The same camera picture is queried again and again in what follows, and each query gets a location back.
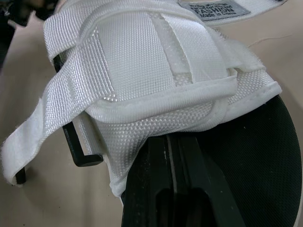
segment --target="white strap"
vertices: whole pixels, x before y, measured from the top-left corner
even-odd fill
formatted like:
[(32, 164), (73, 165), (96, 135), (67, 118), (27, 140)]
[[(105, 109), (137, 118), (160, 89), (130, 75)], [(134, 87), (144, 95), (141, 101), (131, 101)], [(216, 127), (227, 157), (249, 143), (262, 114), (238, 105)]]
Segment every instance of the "white strap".
[(261, 60), (243, 43), (225, 38), (209, 27), (206, 29), (217, 46), (227, 69), (238, 68), (243, 72), (265, 69)]
[(113, 88), (102, 64), (83, 64), (79, 59), (101, 61), (93, 52), (79, 46), (74, 56), (48, 83), (33, 114), (5, 141), (2, 147), (4, 176), (12, 184), (16, 184), (15, 174), (37, 155), (49, 135), (98, 99), (113, 96)]
[(80, 31), (83, 23), (86, 23), (83, 27), (89, 29), (94, 27), (92, 24), (95, 23), (96, 19), (101, 21), (113, 15), (134, 11), (178, 14), (180, 17), (199, 21), (195, 15), (174, 2), (111, 0), (107, 4), (104, 4), (104, 1), (89, 1), (85, 4), (85, 7), (81, 4), (75, 4), (50, 17), (45, 22), (45, 44), (50, 61), (58, 54), (80, 42), (81, 33), (86, 33), (86, 30)]

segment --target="white nylon strap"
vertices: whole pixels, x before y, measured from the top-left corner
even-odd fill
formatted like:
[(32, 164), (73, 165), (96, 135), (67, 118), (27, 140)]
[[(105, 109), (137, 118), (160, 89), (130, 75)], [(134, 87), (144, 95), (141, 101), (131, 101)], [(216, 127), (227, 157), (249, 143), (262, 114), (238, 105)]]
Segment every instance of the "white nylon strap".
[(167, 13), (202, 23), (193, 13), (183, 9), (174, 2), (162, 2), (152, 0), (111, 0), (107, 4), (103, 1), (89, 1), (83, 8), (82, 4), (72, 5), (58, 14), (48, 18), (45, 22), (45, 44), (50, 61), (55, 56), (80, 42), (80, 31), (85, 22), (88, 29), (96, 19), (104, 20), (107, 17), (134, 11), (149, 11)]
[[(93, 37), (86, 42), (93, 42)], [(5, 141), (2, 162), (4, 176), (10, 183), (16, 184), (15, 174), (37, 155), (49, 135), (98, 99), (112, 95), (113, 89), (101, 64), (87, 65), (79, 59), (100, 61), (98, 55), (79, 46), (48, 83), (33, 114)]]

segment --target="beige surface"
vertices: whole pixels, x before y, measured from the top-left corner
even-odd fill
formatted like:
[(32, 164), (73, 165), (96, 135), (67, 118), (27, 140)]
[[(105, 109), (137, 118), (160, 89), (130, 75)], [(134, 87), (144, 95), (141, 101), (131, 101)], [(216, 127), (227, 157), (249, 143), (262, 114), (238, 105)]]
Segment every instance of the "beige surface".
[[(262, 59), (284, 88), (282, 98), (303, 145), (303, 1), (289, 0), (250, 21), (221, 27)], [(33, 111), (55, 74), (43, 42), (42, 24), (18, 29), (0, 75), (0, 142)], [(12, 187), (0, 177), (1, 227), (117, 227), (122, 206), (108, 186), (106, 165), (73, 164), (62, 129), (50, 136), (27, 168), (28, 182)]]

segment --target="white padding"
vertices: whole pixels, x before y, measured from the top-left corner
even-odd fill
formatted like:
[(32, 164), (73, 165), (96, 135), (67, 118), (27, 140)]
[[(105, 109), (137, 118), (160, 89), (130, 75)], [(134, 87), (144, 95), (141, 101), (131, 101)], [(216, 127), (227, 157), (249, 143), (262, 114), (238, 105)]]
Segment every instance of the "white padding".
[(59, 54), (64, 65), (2, 147), (13, 185), (43, 141), (74, 121), (120, 196), (149, 136), (205, 131), (281, 92), (244, 45), (174, 1), (75, 0), (47, 20), (45, 41), (50, 60)]

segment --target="fabric label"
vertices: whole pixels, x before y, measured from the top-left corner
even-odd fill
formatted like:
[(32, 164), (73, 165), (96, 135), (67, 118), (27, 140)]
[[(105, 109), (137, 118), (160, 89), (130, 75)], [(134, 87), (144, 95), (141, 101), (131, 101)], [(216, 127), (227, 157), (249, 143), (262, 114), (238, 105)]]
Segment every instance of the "fabric label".
[(211, 2), (179, 2), (180, 6), (194, 12), (201, 20), (217, 20), (250, 13), (233, 0)]

